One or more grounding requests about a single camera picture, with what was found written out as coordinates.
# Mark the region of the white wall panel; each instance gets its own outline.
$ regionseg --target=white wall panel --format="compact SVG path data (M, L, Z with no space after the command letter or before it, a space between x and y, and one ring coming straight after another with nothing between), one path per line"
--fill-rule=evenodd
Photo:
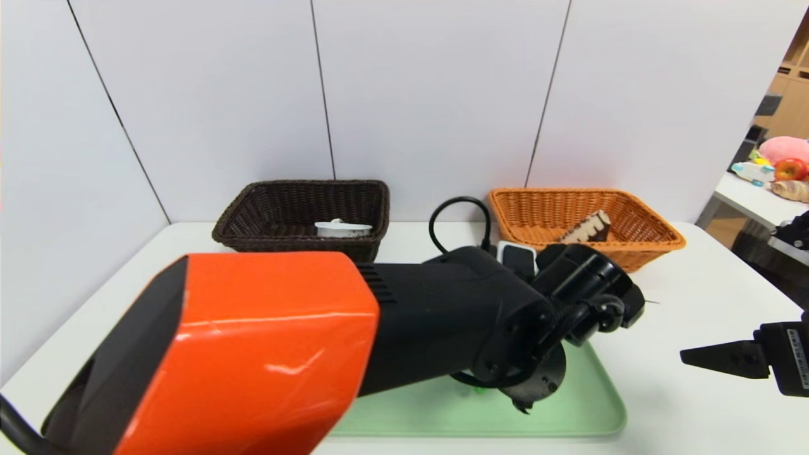
M172 222L252 181L332 178L308 0L73 0Z
M566 0L314 6L337 178L385 180L397 221L525 184Z
M529 186L626 189L694 221L806 0L574 0Z
M167 220L67 2L2 7L5 381Z

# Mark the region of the orange wicker basket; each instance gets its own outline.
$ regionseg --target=orange wicker basket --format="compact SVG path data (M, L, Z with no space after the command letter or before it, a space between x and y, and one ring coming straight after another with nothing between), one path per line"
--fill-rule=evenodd
M612 226L605 242L586 245L628 272L685 246L685 238L632 194L617 189L500 188L489 194L500 237L538 250L569 228L604 210Z

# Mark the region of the black robot arm segment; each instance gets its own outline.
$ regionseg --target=black robot arm segment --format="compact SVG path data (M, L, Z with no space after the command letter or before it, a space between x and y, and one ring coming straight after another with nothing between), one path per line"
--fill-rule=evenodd
M748 379L766 379L773 369L781 393L809 397L809 311L800 322L763 324L753 340L680 352L684 364Z
M525 411L559 387L563 339L580 346L643 311L626 273L585 245L553 245L536 264L538 274L521 278L470 246L419 265L358 266L380 308L359 395L452 375L498 388Z

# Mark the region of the pink plush toy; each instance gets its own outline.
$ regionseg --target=pink plush toy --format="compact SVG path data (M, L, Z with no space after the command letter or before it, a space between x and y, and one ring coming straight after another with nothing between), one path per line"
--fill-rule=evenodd
M787 158L797 158L809 163L809 142L801 138L778 136L761 144L759 153L773 165Z

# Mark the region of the small white device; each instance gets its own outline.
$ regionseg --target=small white device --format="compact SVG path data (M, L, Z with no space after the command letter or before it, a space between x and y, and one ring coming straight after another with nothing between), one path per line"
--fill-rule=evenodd
M498 242L498 262L507 269L521 274L534 276L539 271L536 266L536 250L528 245L521 245L506 240Z

